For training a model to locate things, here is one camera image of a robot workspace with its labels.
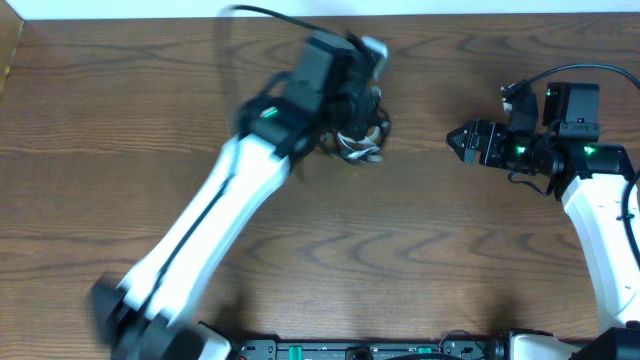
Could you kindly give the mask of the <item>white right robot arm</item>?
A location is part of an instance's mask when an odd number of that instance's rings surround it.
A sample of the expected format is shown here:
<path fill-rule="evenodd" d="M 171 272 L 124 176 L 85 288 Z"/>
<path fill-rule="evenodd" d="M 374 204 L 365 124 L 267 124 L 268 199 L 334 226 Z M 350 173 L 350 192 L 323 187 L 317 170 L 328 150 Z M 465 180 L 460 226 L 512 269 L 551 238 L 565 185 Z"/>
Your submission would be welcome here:
<path fill-rule="evenodd" d="M 555 120 L 543 133 L 482 119 L 449 132 L 465 163 L 543 174 L 579 237 L 596 296 L 599 334 L 584 346 L 515 330 L 486 351 L 490 359 L 636 359 L 639 356 L 639 179 L 626 150 L 591 136 L 565 135 Z"/>

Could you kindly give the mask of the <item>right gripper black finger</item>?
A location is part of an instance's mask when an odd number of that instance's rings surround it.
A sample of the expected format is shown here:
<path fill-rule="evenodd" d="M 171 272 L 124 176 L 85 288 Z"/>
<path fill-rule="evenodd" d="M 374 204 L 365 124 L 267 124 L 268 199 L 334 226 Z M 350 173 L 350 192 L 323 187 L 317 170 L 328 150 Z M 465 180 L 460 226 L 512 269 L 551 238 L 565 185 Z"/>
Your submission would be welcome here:
<path fill-rule="evenodd" d="M 474 163 L 476 159 L 476 150 L 469 149 L 464 142 L 447 141 L 449 147 L 458 156 L 458 158 L 464 163 Z"/>
<path fill-rule="evenodd" d="M 446 136 L 448 143 L 477 143 L 479 140 L 479 118 L 467 121 L 460 127 L 450 131 Z"/>

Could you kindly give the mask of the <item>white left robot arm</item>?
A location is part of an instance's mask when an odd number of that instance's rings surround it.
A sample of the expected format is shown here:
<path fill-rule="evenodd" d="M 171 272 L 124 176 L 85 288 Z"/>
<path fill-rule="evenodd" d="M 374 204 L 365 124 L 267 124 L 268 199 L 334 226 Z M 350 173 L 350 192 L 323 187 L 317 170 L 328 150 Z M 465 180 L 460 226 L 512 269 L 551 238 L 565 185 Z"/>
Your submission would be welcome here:
<path fill-rule="evenodd" d="M 91 290 L 96 330 L 113 359 L 228 359 L 232 340 L 194 323 L 211 276 L 258 208 L 296 162 L 333 132 L 361 140 L 389 120 L 378 88 L 272 97 L 237 112 L 238 131 L 183 213 L 149 254 L 112 287 Z"/>

